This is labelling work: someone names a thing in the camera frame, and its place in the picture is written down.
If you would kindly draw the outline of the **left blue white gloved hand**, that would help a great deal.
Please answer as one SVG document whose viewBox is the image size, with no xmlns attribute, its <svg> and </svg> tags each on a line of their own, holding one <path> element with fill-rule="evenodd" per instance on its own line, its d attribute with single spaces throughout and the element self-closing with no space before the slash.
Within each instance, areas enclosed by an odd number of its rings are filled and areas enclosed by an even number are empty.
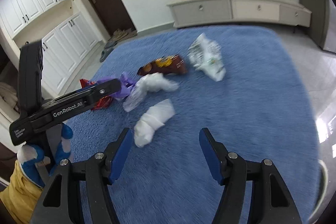
<svg viewBox="0 0 336 224">
<path fill-rule="evenodd" d="M 46 137 L 51 149 L 51 156 L 36 144 L 23 145 L 18 153 L 17 159 L 23 174 L 30 182 L 43 188 L 63 159 L 73 162 L 74 154 L 71 152 L 72 129 L 64 124 L 57 124 L 46 131 Z"/>
</svg>

